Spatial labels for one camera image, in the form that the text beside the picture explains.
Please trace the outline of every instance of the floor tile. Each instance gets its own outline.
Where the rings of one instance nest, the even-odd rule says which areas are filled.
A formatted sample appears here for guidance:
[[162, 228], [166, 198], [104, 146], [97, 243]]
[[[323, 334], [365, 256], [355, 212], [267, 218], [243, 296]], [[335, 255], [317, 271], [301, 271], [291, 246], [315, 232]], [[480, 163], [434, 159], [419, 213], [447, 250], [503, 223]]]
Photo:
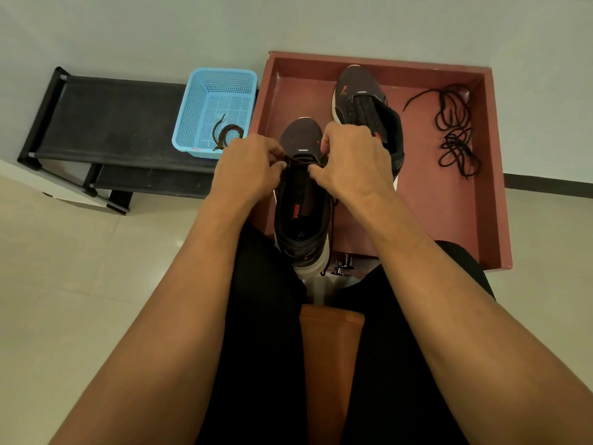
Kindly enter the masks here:
[[134, 194], [120, 219], [93, 295], [144, 303], [165, 274], [193, 224], [201, 200]]
[[90, 293], [119, 219], [0, 177], [0, 280]]
[[500, 304], [593, 389], [593, 200], [507, 190], [514, 268]]
[[0, 294], [0, 443], [47, 444], [141, 306], [66, 291]]

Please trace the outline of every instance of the sneaker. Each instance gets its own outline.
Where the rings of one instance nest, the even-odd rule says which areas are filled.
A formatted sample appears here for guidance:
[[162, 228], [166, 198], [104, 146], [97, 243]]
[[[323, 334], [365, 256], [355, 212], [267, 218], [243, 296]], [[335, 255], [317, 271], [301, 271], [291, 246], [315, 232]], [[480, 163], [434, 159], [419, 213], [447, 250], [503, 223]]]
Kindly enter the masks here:
[[381, 139], [391, 154], [393, 185], [404, 163], [404, 138], [400, 116], [387, 105], [387, 96], [374, 76], [359, 65], [342, 72], [336, 83], [331, 113], [341, 125], [364, 125]]
[[310, 117], [293, 121], [280, 137], [288, 157], [276, 189], [274, 231], [280, 251], [301, 279], [322, 273], [330, 257], [331, 196], [309, 176], [309, 164], [323, 164], [323, 133]]

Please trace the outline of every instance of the person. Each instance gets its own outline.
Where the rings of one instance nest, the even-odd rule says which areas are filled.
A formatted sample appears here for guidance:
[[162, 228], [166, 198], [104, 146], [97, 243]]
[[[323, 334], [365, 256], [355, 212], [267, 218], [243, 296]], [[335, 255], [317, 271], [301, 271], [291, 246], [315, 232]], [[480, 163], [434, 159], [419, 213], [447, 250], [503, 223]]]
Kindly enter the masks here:
[[[322, 148], [311, 177], [382, 264], [335, 297], [366, 317], [342, 443], [592, 444], [593, 394], [496, 303], [463, 248], [426, 235], [380, 141], [332, 122]], [[256, 134], [225, 149], [171, 267], [51, 444], [306, 442], [305, 288], [244, 226], [283, 155]]]

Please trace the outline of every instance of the red tray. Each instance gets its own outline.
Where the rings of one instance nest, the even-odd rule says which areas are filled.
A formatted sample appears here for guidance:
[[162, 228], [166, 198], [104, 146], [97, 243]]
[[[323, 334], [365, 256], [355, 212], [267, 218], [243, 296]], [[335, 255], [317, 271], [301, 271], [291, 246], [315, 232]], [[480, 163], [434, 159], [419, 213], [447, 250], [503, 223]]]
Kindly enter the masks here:
[[[487, 270], [510, 269], [511, 242], [500, 157], [492, 70], [356, 57], [270, 52], [249, 133], [280, 138], [294, 119], [312, 117], [323, 128], [331, 121], [331, 97], [339, 74], [350, 64], [368, 68], [381, 83], [389, 106], [402, 118], [406, 158], [397, 193], [433, 239], [462, 245]], [[436, 129], [438, 95], [404, 104], [427, 88], [463, 83], [473, 90], [474, 153], [477, 176], [464, 179], [455, 166], [438, 165], [443, 135]], [[273, 237], [273, 197], [261, 201], [251, 222]], [[334, 251], [376, 256], [360, 224], [343, 204], [336, 209]]]

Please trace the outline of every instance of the blue basket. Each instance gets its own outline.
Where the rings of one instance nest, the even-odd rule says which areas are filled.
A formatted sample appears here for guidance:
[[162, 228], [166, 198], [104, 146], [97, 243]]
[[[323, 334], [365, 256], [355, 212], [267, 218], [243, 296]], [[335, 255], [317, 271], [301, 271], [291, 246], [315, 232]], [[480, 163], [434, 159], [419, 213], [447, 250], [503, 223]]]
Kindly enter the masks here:
[[[251, 70], [204, 68], [194, 71], [177, 116], [173, 146], [197, 158], [219, 159], [222, 150], [216, 149], [212, 129], [224, 115], [215, 132], [217, 138], [221, 129], [230, 124], [243, 128], [247, 136], [256, 88], [257, 75]], [[229, 131], [227, 143], [238, 136], [238, 132]]]

